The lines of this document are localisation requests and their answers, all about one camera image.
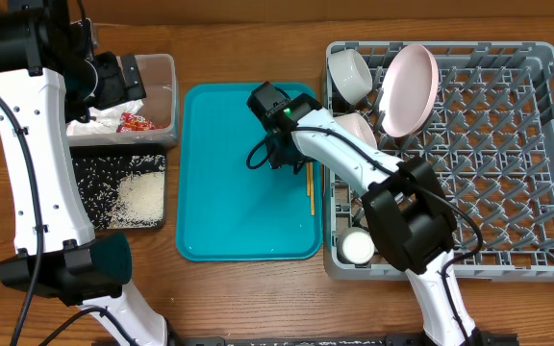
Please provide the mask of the rice pile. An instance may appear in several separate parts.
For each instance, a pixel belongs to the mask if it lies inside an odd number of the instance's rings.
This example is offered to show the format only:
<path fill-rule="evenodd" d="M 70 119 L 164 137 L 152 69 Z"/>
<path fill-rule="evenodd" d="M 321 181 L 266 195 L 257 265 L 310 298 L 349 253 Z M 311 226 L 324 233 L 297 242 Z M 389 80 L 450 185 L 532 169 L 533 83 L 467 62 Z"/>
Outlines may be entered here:
<path fill-rule="evenodd" d="M 164 218 L 163 172 L 150 172 L 124 178 L 112 209 L 110 229 L 157 227 Z"/>

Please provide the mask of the white bowl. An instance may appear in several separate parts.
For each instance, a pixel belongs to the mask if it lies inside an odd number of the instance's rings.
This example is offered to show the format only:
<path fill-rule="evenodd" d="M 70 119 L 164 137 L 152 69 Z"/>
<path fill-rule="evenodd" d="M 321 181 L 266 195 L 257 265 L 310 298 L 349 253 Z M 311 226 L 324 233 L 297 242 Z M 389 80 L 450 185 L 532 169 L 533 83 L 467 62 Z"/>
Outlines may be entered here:
<path fill-rule="evenodd" d="M 356 105 L 372 90 L 372 77 L 363 56 L 346 49 L 327 58 L 329 74 L 341 97 Z"/>

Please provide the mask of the pink shallow bowl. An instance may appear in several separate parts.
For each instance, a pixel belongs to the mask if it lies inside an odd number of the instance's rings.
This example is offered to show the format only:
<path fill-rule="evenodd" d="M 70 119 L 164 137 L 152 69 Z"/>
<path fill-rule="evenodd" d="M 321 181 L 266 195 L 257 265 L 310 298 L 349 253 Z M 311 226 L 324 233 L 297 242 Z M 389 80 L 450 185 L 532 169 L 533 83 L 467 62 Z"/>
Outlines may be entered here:
<path fill-rule="evenodd" d="M 357 112 L 340 115 L 335 118 L 347 132 L 365 142 L 373 149 L 377 148 L 377 142 L 370 126 L 365 119 Z"/>

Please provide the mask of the large white plate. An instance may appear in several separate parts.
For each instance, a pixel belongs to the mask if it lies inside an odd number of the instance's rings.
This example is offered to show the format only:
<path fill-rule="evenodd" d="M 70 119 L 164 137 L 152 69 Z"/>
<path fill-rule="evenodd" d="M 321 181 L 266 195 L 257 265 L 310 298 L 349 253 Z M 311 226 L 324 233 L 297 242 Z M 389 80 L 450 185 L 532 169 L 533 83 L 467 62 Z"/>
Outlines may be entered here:
<path fill-rule="evenodd" d="M 439 89 L 439 68 L 420 44 L 405 46 L 392 60 L 382 83 L 379 111 L 384 131 L 392 137 L 412 134 L 428 119 Z"/>

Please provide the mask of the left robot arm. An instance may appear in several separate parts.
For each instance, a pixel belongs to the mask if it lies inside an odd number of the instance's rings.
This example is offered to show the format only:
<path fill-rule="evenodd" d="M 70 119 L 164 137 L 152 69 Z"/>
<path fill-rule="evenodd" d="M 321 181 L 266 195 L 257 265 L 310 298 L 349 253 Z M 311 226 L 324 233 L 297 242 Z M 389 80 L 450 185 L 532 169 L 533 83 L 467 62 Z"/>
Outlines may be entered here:
<path fill-rule="evenodd" d="M 11 0 L 0 12 L 0 138 L 15 211 L 3 285 L 94 317 L 120 344 L 175 345 L 132 280 L 122 233 L 97 237 L 76 186 L 65 126 L 145 96 L 137 60 L 96 54 L 88 18 L 64 1 Z"/>

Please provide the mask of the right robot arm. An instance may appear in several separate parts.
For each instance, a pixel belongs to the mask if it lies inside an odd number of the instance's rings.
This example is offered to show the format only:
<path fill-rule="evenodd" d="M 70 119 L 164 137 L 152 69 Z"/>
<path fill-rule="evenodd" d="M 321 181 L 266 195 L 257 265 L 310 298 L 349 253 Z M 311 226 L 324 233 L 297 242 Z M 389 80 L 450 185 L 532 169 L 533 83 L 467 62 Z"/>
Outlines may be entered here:
<path fill-rule="evenodd" d="M 428 342 L 474 344 L 480 332 L 453 274 L 454 263 L 465 258 L 454 252 L 457 220 L 471 219 L 447 201 L 429 162 L 403 161 L 368 145 L 307 93 L 290 98 L 265 82 L 246 105 L 266 132 L 263 163 L 299 172 L 317 161 L 356 191 L 374 247 L 412 285 Z"/>

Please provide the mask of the white paper cup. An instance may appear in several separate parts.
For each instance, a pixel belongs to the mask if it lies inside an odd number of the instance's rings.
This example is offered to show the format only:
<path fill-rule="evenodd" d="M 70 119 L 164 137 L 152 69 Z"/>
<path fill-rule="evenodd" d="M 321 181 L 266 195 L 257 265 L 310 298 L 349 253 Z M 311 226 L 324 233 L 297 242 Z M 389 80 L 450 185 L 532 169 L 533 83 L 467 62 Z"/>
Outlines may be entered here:
<path fill-rule="evenodd" d="M 375 254 L 375 245 L 366 230 L 352 227 L 338 236 L 337 251 L 341 260 L 352 264 L 366 264 Z"/>

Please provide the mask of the red snack wrapper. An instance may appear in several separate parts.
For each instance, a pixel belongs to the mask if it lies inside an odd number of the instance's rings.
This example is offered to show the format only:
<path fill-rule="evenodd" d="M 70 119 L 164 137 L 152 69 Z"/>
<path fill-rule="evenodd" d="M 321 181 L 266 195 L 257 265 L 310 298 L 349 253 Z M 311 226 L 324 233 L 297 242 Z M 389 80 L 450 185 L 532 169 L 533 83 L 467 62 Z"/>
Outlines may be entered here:
<path fill-rule="evenodd" d="M 118 133 L 143 132 L 156 130 L 157 126 L 145 117 L 137 114 L 124 112 L 119 118 L 119 125 L 116 131 Z"/>

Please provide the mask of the white tissue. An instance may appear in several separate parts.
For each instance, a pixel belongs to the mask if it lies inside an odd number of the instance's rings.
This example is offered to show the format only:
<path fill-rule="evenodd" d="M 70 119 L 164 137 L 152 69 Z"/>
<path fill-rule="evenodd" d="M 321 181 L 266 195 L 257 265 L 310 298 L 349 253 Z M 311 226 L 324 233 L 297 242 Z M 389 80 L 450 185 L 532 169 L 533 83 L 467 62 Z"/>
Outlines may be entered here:
<path fill-rule="evenodd" d="M 89 122 L 77 120 L 66 125 L 68 136 L 88 136 L 100 134 L 114 134 L 122 123 L 124 113 L 136 114 L 143 107 L 141 100 L 129 101 L 105 110 L 89 109 Z"/>

